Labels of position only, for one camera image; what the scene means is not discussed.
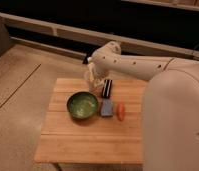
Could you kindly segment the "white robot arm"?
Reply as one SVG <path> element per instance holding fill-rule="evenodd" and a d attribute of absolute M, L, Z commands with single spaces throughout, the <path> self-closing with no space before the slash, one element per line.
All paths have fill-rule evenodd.
<path fill-rule="evenodd" d="M 88 58 L 90 85 L 111 70 L 145 80 L 143 171 L 199 171 L 199 61 L 123 55 L 110 41 Z"/>

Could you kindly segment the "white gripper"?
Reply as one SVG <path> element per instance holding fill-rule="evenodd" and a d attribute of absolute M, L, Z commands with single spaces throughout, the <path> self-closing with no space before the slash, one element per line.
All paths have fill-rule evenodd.
<path fill-rule="evenodd" d="M 102 81 L 108 76 L 107 70 L 100 68 L 94 63 L 90 63 L 88 65 L 88 73 L 89 73 L 88 80 L 94 86 L 101 85 Z"/>

